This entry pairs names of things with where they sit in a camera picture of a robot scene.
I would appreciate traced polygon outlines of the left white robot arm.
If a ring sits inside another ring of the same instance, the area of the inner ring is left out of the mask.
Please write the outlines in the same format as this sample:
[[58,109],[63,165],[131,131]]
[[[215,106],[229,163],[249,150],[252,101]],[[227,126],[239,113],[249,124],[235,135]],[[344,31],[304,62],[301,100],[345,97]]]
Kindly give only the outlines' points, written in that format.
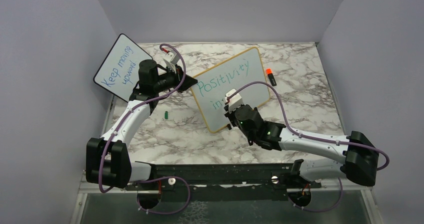
[[128,146],[140,126],[151,116],[158,102],[175,91],[185,91],[197,80],[187,75],[186,64],[169,64],[161,68],[154,60],[139,64],[139,81],[133,88],[124,114],[100,138],[91,138],[86,149],[86,180],[98,184],[102,193],[112,188],[125,188],[138,181],[145,189],[155,187],[157,175],[152,165],[132,162]]

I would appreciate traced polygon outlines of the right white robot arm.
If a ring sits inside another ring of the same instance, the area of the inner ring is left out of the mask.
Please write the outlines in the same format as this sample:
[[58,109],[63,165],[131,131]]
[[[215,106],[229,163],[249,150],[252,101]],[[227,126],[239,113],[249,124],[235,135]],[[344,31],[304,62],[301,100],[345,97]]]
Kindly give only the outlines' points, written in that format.
[[347,178],[362,186],[374,186],[378,170],[378,157],[374,145],[361,132],[349,136],[330,136],[316,133],[290,131],[289,127],[262,119],[257,108],[240,105],[224,107],[224,115],[233,127],[266,150],[300,151],[321,156],[320,160],[297,161],[289,173],[289,182],[301,187],[307,182],[327,178]]

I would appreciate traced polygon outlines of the yellow-framed whiteboard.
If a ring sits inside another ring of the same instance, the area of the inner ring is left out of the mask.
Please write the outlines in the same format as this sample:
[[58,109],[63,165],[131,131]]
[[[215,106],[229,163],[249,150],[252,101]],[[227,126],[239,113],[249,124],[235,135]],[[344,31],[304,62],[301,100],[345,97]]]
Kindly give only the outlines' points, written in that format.
[[225,94],[251,82],[267,82],[260,52],[249,48],[195,77],[197,83],[190,90],[209,132],[226,128],[229,120],[224,116]]

